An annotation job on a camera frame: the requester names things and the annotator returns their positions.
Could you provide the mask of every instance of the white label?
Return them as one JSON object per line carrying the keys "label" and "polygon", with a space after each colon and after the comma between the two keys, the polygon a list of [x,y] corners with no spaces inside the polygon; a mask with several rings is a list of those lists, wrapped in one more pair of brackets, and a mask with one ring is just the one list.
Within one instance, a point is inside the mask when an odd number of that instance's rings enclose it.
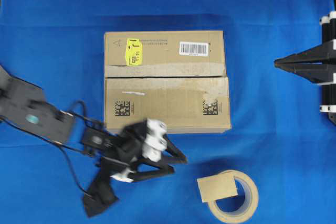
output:
{"label": "white label", "polygon": [[203,56],[209,54],[209,44],[200,42],[180,42],[180,55]]}

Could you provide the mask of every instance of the tape roll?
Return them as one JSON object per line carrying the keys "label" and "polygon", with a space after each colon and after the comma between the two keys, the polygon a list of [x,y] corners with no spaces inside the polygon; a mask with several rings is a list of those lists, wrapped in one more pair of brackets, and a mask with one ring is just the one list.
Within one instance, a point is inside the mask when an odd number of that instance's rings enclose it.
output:
{"label": "tape roll", "polygon": [[239,172],[237,170],[225,170],[223,173],[232,173],[234,179],[240,182],[243,190],[245,192],[245,201],[239,209],[233,212],[223,212],[217,206],[216,201],[209,201],[207,204],[210,211],[222,222],[225,223],[241,223],[248,220],[256,211],[259,203],[259,193],[256,184],[253,180],[247,176],[245,173]]}

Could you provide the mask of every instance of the box flap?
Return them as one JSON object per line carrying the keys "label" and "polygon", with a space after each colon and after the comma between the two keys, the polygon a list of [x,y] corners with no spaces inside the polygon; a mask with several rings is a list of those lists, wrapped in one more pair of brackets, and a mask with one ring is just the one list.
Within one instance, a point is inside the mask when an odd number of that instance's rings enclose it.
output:
{"label": "box flap", "polygon": [[[140,65],[127,66],[129,39],[141,43]],[[226,76],[223,31],[110,32],[104,47],[106,78]]]}
{"label": "box flap", "polygon": [[145,118],[165,122],[169,132],[230,129],[228,78],[106,79],[105,119],[116,131]]}

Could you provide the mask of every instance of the white joint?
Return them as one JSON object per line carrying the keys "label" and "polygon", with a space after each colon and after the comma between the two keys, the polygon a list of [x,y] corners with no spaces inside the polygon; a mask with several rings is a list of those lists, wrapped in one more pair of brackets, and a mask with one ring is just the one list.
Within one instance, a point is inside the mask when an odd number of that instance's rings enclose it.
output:
{"label": "white joint", "polygon": [[321,105],[320,112],[336,113],[336,105]]}
{"label": "white joint", "polygon": [[114,179],[116,179],[116,180],[118,180],[118,181],[131,183],[131,182],[133,182],[133,180],[130,179],[130,178],[128,177],[128,175],[129,175],[130,173],[132,173],[132,172],[133,172],[133,171],[131,171],[129,168],[126,168],[126,169],[125,169],[123,172],[121,172],[121,173],[113,174],[113,175],[111,176],[111,178],[114,178]]}
{"label": "white joint", "polygon": [[142,147],[142,156],[158,162],[161,153],[167,149],[167,141],[163,135],[167,133],[167,126],[158,120],[147,119],[148,133]]}
{"label": "white joint", "polygon": [[333,18],[336,18],[336,11],[332,10],[330,13],[329,13],[329,20],[333,19]]}
{"label": "white joint", "polygon": [[320,19],[320,25],[323,25],[323,24],[327,24],[329,23],[329,18],[327,16],[323,16],[321,19]]}

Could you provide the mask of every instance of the blue cloth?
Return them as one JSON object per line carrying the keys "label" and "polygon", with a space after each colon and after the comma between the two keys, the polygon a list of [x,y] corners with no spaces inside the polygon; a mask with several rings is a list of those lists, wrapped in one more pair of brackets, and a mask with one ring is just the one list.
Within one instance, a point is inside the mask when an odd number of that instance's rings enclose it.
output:
{"label": "blue cloth", "polygon": [[[0,63],[43,87],[58,108],[81,99],[101,120],[106,31],[222,29],[233,129],[171,135],[189,165],[147,182],[113,182],[121,200],[87,219],[62,154],[0,125],[1,223],[219,223],[196,178],[225,169],[259,188],[246,223],[335,223],[336,128],[319,112],[320,88],[273,63],[321,43],[319,18],[332,9],[332,0],[3,0]],[[87,187],[93,160],[70,157]]]}

